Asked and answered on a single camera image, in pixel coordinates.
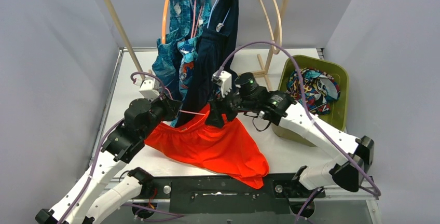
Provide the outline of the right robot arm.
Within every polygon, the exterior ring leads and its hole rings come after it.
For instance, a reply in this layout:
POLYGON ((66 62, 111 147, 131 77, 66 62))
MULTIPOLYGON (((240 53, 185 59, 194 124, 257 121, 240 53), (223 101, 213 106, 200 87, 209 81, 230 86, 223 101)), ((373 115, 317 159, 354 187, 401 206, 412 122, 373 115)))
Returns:
POLYGON ((209 101, 206 125, 222 128, 238 113, 255 113, 257 118, 298 134, 331 157, 321 165, 300 167, 292 179, 296 195, 303 197, 311 190, 332 185, 349 192, 361 189, 364 174, 373 162, 372 139, 338 130, 309 113, 287 93, 260 86, 250 72, 233 80, 227 71, 218 71, 212 75, 212 82, 219 86, 221 93, 209 101))

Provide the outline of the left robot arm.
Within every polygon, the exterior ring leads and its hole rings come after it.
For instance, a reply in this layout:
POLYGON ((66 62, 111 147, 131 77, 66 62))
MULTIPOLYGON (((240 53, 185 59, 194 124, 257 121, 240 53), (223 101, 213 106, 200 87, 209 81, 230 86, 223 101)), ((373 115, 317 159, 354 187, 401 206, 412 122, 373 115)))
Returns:
POLYGON ((83 176, 57 204, 36 214, 37 223, 101 223, 127 201, 151 194, 154 178, 140 167, 130 170, 112 189, 103 190, 144 148, 146 138, 159 124, 177 118, 181 105, 166 95, 153 101, 133 100, 124 118, 100 140, 94 161, 83 176))

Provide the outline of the orange shorts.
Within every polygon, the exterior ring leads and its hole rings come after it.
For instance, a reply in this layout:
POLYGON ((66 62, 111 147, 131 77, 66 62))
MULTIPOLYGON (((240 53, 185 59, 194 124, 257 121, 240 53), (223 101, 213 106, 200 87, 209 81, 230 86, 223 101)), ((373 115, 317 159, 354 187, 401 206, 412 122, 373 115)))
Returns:
POLYGON ((206 125, 206 105, 179 128, 159 124, 144 143, 165 156, 209 171, 228 175, 254 189, 260 189, 269 164, 257 143, 239 119, 222 128, 206 125))

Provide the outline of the comic print shorts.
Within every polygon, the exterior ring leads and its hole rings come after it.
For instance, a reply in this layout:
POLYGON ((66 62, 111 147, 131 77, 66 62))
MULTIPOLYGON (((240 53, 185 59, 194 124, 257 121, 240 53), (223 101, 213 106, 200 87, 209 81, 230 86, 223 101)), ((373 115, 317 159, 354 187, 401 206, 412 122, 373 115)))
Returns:
POLYGON ((317 115, 331 112, 330 103, 339 100, 340 86, 334 77, 314 68, 300 70, 308 110, 317 115))

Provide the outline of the light wooden hanger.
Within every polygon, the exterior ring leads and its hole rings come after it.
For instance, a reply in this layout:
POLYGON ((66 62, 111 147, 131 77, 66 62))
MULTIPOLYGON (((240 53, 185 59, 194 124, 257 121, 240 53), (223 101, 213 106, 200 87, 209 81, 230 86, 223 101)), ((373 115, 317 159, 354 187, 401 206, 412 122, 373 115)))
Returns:
POLYGON ((278 54, 281 50, 279 47, 283 44, 282 17, 280 7, 277 0, 257 0, 263 12, 267 30, 269 31, 269 40, 275 44, 271 50, 274 54, 278 54))

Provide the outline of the pink wire hanger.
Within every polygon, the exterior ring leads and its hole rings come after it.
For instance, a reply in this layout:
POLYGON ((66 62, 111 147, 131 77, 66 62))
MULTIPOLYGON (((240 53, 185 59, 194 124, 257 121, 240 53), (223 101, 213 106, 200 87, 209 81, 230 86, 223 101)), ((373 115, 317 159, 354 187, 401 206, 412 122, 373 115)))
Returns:
POLYGON ((181 113, 185 113, 185 114, 191 114, 191 115, 202 115, 204 116, 204 113, 196 113, 196 112, 192 112, 192 111, 186 111, 186 110, 180 110, 181 113))

